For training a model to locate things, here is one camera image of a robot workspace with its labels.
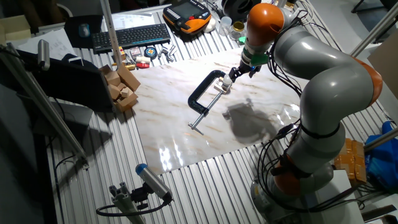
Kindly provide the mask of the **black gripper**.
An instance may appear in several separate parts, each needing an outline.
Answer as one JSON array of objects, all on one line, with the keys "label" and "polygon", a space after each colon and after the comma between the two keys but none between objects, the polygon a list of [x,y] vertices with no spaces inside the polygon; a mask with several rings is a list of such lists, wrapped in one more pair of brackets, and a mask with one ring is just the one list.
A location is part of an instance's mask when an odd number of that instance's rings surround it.
[{"label": "black gripper", "polygon": [[257,67],[252,67],[247,65],[243,61],[240,61],[238,68],[232,68],[228,74],[232,82],[235,82],[238,77],[245,73],[249,73],[249,77],[252,78],[257,72],[261,70],[261,65]]}]

